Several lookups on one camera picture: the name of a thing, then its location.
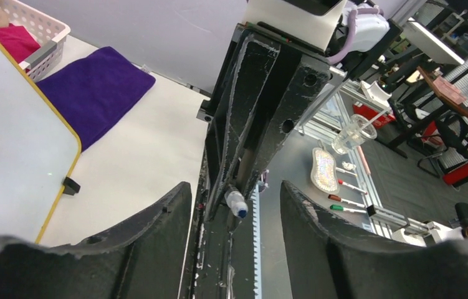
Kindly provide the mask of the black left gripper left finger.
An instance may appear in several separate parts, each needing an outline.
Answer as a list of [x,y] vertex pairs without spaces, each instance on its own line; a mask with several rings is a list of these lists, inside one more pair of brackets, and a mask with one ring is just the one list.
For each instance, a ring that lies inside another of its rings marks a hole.
[[75,245],[0,236],[0,298],[176,298],[191,201],[190,184],[181,182]]

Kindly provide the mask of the blue whiteboard marker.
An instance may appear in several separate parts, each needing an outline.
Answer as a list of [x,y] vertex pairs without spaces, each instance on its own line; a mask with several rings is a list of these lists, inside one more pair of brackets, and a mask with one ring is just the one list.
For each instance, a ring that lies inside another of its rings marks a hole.
[[241,192],[233,185],[228,185],[224,195],[227,206],[238,218],[243,219],[249,212],[246,200]]

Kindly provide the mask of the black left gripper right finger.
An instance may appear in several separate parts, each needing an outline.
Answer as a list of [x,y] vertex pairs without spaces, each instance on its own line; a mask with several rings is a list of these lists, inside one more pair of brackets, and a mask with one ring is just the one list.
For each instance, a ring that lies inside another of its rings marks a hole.
[[417,247],[361,229],[280,187],[294,298],[468,298],[468,239]]

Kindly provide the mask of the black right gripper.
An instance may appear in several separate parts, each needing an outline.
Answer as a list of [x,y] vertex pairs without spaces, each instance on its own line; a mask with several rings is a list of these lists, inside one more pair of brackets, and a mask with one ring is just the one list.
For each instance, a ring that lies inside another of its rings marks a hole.
[[229,186],[248,196],[322,88],[342,73],[324,52],[264,22],[237,24],[215,87],[199,108],[214,219]]

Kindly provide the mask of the yellow framed whiteboard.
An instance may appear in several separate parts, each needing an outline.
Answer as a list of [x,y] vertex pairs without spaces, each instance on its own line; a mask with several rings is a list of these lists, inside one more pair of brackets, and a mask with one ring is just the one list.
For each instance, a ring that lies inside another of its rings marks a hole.
[[0,44],[0,235],[40,242],[80,153],[76,132]]

